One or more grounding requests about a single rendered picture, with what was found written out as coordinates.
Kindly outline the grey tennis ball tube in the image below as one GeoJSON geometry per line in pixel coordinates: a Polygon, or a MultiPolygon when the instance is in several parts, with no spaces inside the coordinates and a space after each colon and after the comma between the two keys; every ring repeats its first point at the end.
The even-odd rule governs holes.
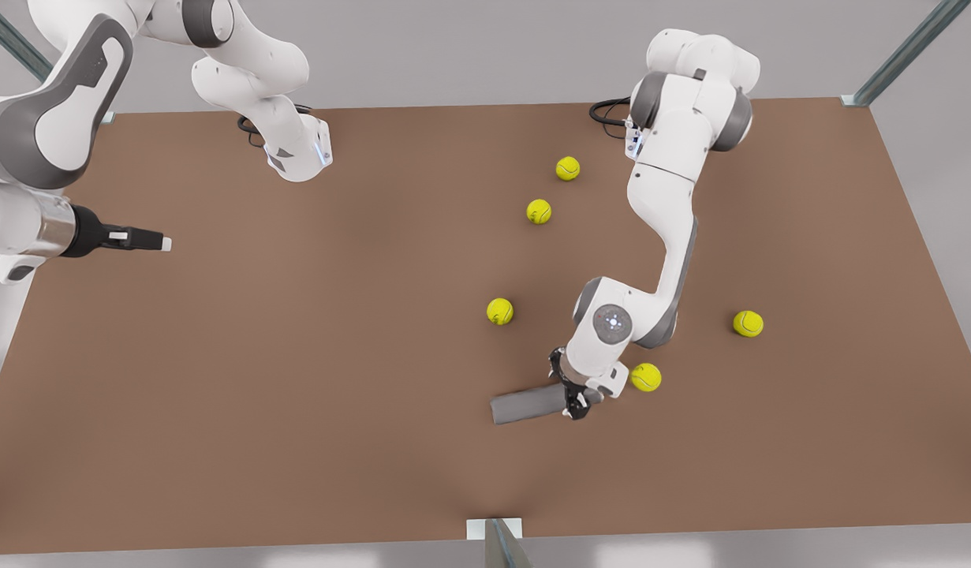
{"type": "Polygon", "coordinates": [[[566,389],[560,383],[493,397],[490,409],[493,424],[511,424],[529,418],[568,416],[566,389]]]}

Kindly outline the silver frame post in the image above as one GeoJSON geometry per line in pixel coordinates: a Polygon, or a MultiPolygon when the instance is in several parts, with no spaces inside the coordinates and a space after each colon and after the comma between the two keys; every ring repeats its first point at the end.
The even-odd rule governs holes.
{"type": "Polygon", "coordinates": [[[467,540],[483,542],[484,568],[535,568],[521,546],[521,518],[467,520],[465,526],[467,540]]]}
{"type": "Polygon", "coordinates": [[[926,18],[854,93],[839,97],[842,107],[870,107],[971,4],[971,0],[939,0],[926,18]]]}
{"type": "Polygon", "coordinates": [[[131,36],[139,21],[129,0],[34,0],[33,19],[46,23],[46,36],[60,33],[61,58],[49,68],[41,54],[0,14],[0,44],[43,78],[35,91],[0,98],[0,120],[9,129],[34,129],[43,118],[63,127],[64,103],[78,116],[81,95],[92,127],[109,112],[132,60],[131,36]]]}

